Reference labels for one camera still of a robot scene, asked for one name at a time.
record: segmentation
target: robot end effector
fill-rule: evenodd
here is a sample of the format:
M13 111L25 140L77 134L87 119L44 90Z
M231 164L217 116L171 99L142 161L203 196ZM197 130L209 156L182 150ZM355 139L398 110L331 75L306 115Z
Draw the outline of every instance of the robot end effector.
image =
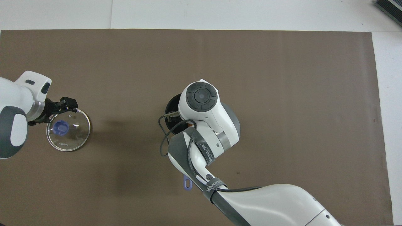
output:
M49 117L66 111L76 112L74 99L60 102L46 98L51 79L32 71L15 82L0 77L0 159L16 154L27 138L28 125L49 123Z

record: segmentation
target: gray band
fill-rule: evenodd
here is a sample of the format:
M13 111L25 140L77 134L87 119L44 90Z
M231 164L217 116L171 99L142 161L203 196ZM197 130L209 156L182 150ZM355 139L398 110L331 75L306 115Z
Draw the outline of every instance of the gray band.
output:
M229 142L228 136L226 135L225 131L218 133L216 136L218 137L219 141L221 142L222 147L224 148L224 151L226 151L227 149L230 148L230 142Z
M208 143L194 127L189 127L184 132L187 133L194 141L194 143L197 145L201 154L204 156L207 166L209 166L213 161L215 161L215 156L213 155L213 152L209 147Z
M215 177L215 178L211 179L210 181L208 181L208 183L205 185L205 189L203 190L202 193L204 194L204 196L205 196L209 201L211 201L211 197L212 197L213 193L216 191L216 189L217 189L219 186L222 186L222 185L225 185L225 186L226 186L226 184L223 183L223 182L221 181L221 179Z

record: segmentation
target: petri dish lid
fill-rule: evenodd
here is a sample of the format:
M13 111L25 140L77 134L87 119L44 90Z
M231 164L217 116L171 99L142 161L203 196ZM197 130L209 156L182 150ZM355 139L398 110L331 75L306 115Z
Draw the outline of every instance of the petri dish lid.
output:
M54 148L70 152L77 150L86 142L90 131L88 116L77 109L77 112L53 115L46 127L46 136Z

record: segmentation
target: black strap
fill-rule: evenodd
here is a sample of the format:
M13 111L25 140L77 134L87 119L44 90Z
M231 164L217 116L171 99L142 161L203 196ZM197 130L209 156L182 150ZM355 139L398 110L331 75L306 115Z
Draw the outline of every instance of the black strap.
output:
M221 185L225 185L225 183L223 183L221 181L221 179L215 177L213 179L211 179L210 181L208 181L208 183L205 185L205 189L203 190L203 194L204 196L211 201L211 197L213 195L213 193L216 191L216 189L221 186Z
M213 161L215 161L215 156L213 155L211 148L209 147L205 139L201 136L201 134L194 127L187 128L185 132L197 145L201 154L204 156L207 166L209 166Z

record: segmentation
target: black circular button panel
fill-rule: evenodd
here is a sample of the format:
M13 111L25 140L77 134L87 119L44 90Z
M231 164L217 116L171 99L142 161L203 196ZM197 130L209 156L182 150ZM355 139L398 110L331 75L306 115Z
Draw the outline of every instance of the black circular button panel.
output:
M215 106L217 100L215 88L206 82L195 82L186 92L186 101L194 111L209 111Z

